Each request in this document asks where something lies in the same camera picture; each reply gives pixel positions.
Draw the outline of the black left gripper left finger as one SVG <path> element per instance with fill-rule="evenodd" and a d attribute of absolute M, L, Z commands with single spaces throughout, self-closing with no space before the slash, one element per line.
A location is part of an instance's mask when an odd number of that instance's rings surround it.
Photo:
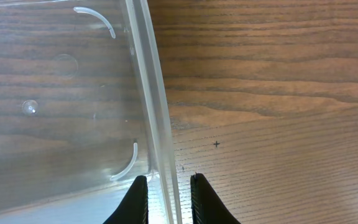
<path fill-rule="evenodd" d="M 103 224 L 148 224 L 148 186 L 144 175 L 137 176 L 117 209 Z"/>

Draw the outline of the clear plastic container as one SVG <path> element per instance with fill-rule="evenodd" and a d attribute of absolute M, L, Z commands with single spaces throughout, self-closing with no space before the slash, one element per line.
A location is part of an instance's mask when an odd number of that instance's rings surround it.
<path fill-rule="evenodd" d="M 0 1 L 0 223 L 102 223 L 139 175 L 180 223 L 147 1 Z"/>

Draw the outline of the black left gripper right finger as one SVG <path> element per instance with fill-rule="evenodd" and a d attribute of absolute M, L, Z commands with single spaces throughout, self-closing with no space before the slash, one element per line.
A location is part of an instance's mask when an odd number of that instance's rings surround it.
<path fill-rule="evenodd" d="M 194 224 L 240 224 L 202 173 L 192 175 L 190 185 Z"/>

